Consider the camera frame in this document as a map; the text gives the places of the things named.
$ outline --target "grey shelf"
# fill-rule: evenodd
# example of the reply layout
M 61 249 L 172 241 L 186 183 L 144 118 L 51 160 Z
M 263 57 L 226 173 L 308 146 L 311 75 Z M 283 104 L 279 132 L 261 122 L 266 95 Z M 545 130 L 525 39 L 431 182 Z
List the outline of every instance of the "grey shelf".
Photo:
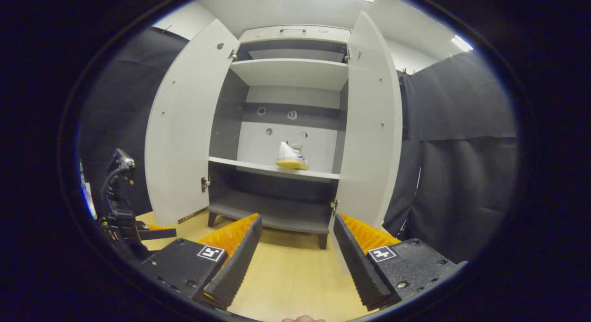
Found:
M 241 219 L 255 212 L 262 224 L 274 229 L 327 234 L 331 208 L 325 204 L 281 200 L 229 189 L 212 201 L 209 211 L 231 219 Z

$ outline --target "yellow shoe sole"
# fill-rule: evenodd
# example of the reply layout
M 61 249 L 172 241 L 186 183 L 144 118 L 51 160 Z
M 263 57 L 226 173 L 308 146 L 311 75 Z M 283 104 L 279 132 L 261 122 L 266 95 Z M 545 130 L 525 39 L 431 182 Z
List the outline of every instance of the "yellow shoe sole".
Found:
M 297 160 L 279 160 L 275 163 L 280 168 L 289 168 L 289 169 L 302 169 L 308 170 L 310 169 L 309 166 L 305 166 L 304 164 L 298 162 Z

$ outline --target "cabinet shelf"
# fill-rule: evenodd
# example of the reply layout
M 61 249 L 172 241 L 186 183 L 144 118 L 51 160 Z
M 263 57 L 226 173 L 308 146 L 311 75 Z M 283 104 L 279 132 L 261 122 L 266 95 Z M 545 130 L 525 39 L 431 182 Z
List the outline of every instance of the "cabinet shelf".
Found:
M 331 207 L 327 204 L 286 201 L 234 189 L 213 200 L 207 210 L 231 219 L 259 213 L 263 226 L 316 234 L 329 232 L 331 218 Z
M 313 170 L 287 169 L 287 168 L 280 168 L 279 166 L 269 166 L 269 165 L 263 165 L 263 164 L 239 162 L 238 160 L 230 160 L 230 159 L 217 158 L 217 157 L 209 157 L 209 161 L 215 162 L 215 163 L 233 165 L 233 166 L 236 166 L 237 168 L 251 169 L 254 172 L 265 174 L 265 175 L 291 177 L 294 179 L 306 179 L 307 177 L 318 177 L 320 179 L 336 179 L 336 180 L 338 180 L 338 178 L 340 177 L 338 174 L 334 174 L 334 173 L 315 172 Z
M 293 86 L 341 91 L 349 78 L 345 63 L 312 59 L 259 59 L 230 65 L 249 86 Z

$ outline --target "white shelf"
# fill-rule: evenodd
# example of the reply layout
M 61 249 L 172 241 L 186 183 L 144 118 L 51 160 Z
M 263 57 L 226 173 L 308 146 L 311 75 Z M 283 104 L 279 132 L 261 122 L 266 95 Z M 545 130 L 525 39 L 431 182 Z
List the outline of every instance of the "white shelf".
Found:
M 311 59 L 259 59 L 230 65 L 249 86 L 294 86 L 341 91 L 349 78 L 345 63 Z
M 280 168 L 279 166 L 268 166 L 268 165 L 263 165 L 263 164 L 239 162 L 238 160 L 230 160 L 230 159 L 217 158 L 217 157 L 209 157 L 209 161 L 215 162 L 215 163 L 233 165 L 238 168 L 251 169 L 251 170 L 255 170 L 255 172 L 258 172 L 261 174 L 266 174 L 266 175 L 294 177 L 294 178 L 300 178 L 300 179 L 304 179 L 305 177 L 319 177 L 321 179 L 336 179 L 336 180 L 338 180 L 338 178 L 340 177 L 338 174 L 334 174 L 334 173 L 315 172 L 312 170 L 287 169 L 287 168 Z

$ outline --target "wooden floor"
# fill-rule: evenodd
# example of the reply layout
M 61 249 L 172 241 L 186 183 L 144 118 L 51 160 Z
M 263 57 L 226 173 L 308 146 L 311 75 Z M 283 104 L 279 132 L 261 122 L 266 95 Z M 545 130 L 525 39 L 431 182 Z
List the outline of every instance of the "wooden floor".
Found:
M 198 240 L 232 222 L 218 217 L 213 229 L 207 227 L 207 216 L 208 212 L 203 211 L 173 225 L 177 236 Z M 158 224 L 154 213 L 140 215 L 137 220 Z M 174 239 L 144 240 L 143 244 L 156 250 Z M 321 250 L 315 234 L 266 228 L 228 311 L 266 322 L 302 315 L 342 322 L 374 312 L 361 304 L 351 275 L 341 271 L 330 238 L 326 249 Z

